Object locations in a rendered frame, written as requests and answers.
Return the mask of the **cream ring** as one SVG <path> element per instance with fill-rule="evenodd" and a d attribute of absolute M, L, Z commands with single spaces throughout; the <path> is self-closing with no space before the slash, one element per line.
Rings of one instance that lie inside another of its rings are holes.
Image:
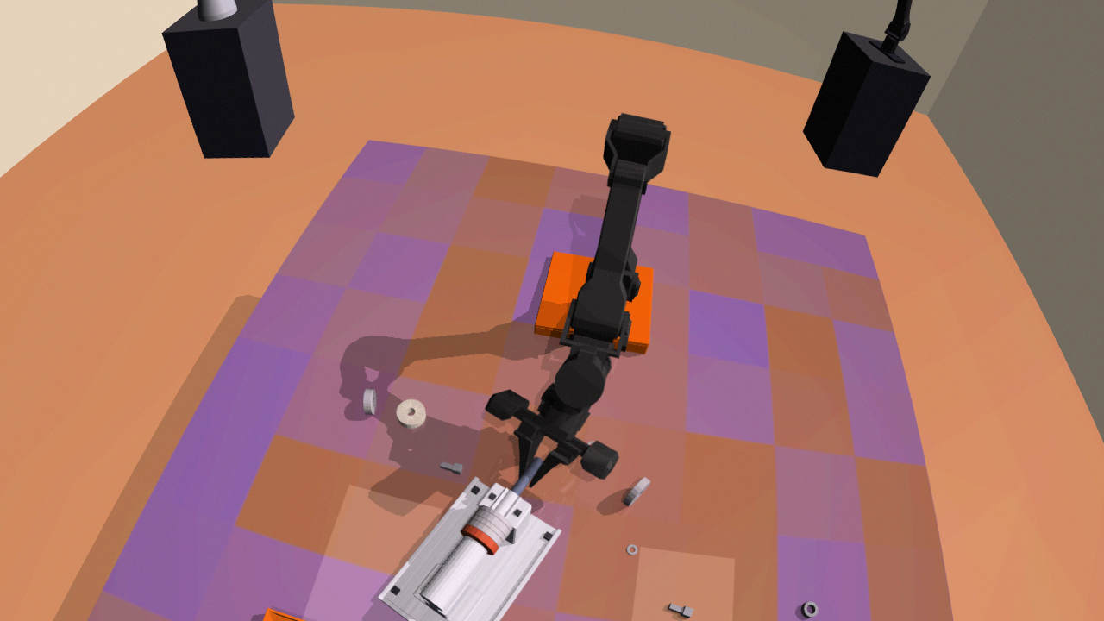
<path fill-rule="evenodd" d="M 425 406 L 420 404 L 414 398 L 407 398 L 397 408 L 399 423 L 407 429 L 421 427 L 426 419 Z M 408 415 L 408 412 L 415 414 Z"/>

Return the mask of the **red-brown ring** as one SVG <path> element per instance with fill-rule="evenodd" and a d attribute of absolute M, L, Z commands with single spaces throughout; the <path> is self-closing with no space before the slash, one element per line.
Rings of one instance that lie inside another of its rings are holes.
<path fill-rule="evenodd" d="M 488 537 L 480 528 L 473 527 L 473 525 L 465 525 L 461 528 L 461 535 L 467 537 L 473 537 L 476 543 L 480 543 L 484 548 L 486 548 L 487 555 L 493 555 L 499 549 L 499 546 L 493 543 L 492 538 Z"/>

